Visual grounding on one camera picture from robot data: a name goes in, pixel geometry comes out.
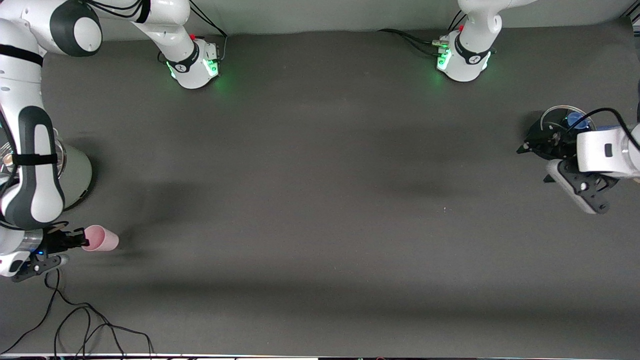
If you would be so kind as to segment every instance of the white wall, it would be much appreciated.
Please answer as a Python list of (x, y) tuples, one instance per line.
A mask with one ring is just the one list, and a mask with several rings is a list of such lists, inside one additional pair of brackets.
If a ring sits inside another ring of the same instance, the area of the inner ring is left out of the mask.
[[(457, 0), (195, 0), (229, 34), (368, 31), (381, 28), (446, 28), (459, 10)], [(502, 12), (505, 27), (596, 24), (619, 17), (633, 0), (539, 0)], [(103, 20), (105, 40), (145, 38), (131, 24)], [(191, 14), (186, 28), (215, 30)]]

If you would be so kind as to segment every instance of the gray table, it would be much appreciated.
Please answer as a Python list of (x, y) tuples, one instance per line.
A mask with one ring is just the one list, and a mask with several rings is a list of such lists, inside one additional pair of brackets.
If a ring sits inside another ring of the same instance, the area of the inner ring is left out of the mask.
[[(47, 110), (98, 173), (64, 218), (122, 238), (70, 252), (66, 291), (159, 352), (638, 358), (640, 185), (585, 215), (515, 153), (553, 105), (634, 121), (632, 39), (627, 21), (506, 29), (467, 84), (388, 33), (235, 36), (194, 91), (151, 42), (48, 56)], [(2, 347), (48, 293), (0, 282)], [(50, 352), (69, 310), (16, 351)]]

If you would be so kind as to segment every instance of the green light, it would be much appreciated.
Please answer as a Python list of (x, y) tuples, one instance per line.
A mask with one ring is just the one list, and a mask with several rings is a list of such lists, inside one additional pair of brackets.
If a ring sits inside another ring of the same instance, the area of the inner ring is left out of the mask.
[(175, 79), (175, 74), (173, 73), (173, 69), (171, 68), (171, 65), (169, 65), (169, 62), (166, 62), (166, 66), (169, 68), (169, 71), (171, 72), (171, 77)]
[(449, 60), (451, 59), (451, 50), (447, 49), (446, 52), (440, 55), (443, 59), (438, 61), (438, 69), (445, 70), (447, 65), (449, 64)]
[(205, 69), (207, 69), (209, 76), (214, 77), (218, 75), (218, 67), (216, 66), (215, 61), (202, 59), (202, 63), (204, 64)]
[(484, 61), (484, 65), (482, 65), (482, 69), (486, 69), (486, 66), (489, 64), (489, 58), (491, 57), (491, 51), (486, 55), (486, 60)]

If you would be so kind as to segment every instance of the blue round object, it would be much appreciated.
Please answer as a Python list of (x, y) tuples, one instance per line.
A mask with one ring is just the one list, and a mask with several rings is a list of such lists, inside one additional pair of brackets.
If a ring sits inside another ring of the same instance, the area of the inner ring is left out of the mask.
[[(574, 111), (566, 116), (566, 121), (569, 124), (569, 126), (572, 126), (575, 124), (576, 121), (580, 120), (582, 116), (583, 115), (581, 113)], [(589, 127), (589, 120), (584, 119), (580, 124), (577, 124), (575, 126), (575, 129), (582, 130), (582, 129), (586, 129), (587, 127)]]

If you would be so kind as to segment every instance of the pink cup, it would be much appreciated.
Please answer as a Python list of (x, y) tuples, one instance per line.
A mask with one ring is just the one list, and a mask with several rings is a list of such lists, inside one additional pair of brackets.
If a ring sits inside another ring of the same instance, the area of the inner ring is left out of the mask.
[(91, 225), (84, 230), (84, 236), (89, 240), (89, 246), (84, 246), (86, 251), (111, 251), (118, 246), (118, 235), (108, 231), (100, 225)]

